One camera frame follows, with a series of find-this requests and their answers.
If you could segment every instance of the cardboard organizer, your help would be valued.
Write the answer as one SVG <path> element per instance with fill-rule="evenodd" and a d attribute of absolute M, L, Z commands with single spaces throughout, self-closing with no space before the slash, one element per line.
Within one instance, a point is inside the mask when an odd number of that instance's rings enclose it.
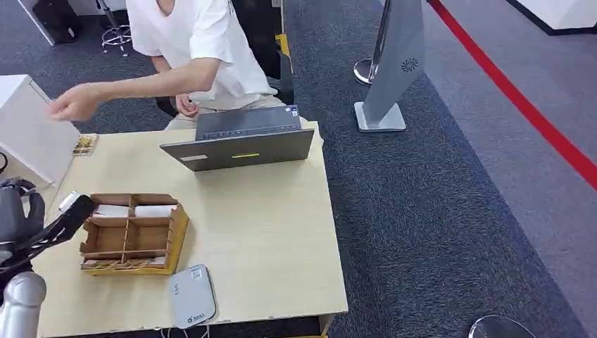
<path fill-rule="evenodd" d="M 189 216 L 167 194 L 92 194 L 98 204 L 128 206 L 126 218 L 87 219 L 81 270 L 92 275 L 171 275 L 176 271 Z M 170 217 L 136 217 L 137 206 L 176 205 Z"/>

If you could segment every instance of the table leg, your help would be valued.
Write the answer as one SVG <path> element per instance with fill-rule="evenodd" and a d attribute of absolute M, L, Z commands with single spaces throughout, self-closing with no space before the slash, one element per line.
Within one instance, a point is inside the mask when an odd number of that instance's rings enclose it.
<path fill-rule="evenodd" d="M 332 322 L 334 321 L 334 317 L 336 317 L 335 313 L 331 313 L 329 315 L 320 315 L 319 316 L 319 328 L 321 330 L 322 336 L 327 336 L 327 332 L 329 328 L 332 326 Z"/>

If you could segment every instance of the wooden table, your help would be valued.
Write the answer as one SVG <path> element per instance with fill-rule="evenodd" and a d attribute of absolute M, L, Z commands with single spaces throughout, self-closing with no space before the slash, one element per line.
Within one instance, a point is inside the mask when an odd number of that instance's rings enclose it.
<path fill-rule="evenodd" d="M 193 138 L 194 130 L 101 135 L 91 156 L 74 159 L 50 214 L 71 191 L 171 194 L 191 220 L 178 270 L 203 263 L 212 279 L 218 311 L 207 324 L 320 316 L 325 334 L 348 304 L 321 138 L 306 161 L 201 173 L 158 147 Z M 168 278 L 89 276 L 79 270 L 85 237 L 80 230 L 33 261 L 49 290 L 39 336 L 171 327 Z"/>

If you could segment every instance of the laptop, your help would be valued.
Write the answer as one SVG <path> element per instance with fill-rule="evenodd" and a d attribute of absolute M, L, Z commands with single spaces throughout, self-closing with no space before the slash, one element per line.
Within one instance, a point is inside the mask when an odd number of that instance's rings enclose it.
<path fill-rule="evenodd" d="M 303 129 L 296 106 L 204 113 L 196 140 L 160 148 L 193 171 L 304 160 L 315 130 Z"/>

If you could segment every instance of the red line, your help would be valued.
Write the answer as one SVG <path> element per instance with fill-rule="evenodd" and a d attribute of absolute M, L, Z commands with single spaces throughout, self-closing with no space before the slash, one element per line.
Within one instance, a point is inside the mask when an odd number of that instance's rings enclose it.
<path fill-rule="evenodd" d="M 597 165 L 586 157 L 566 136 L 557 130 L 541 114 L 541 112 L 516 88 L 516 86 L 491 61 L 483 50 L 475 43 L 458 21 L 448 12 L 440 0 L 428 0 L 429 4 L 444 21 L 446 26 L 460 40 L 474 60 L 498 88 L 512 101 L 524 117 L 543 135 L 551 146 L 591 185 L 597 190 Z"/>

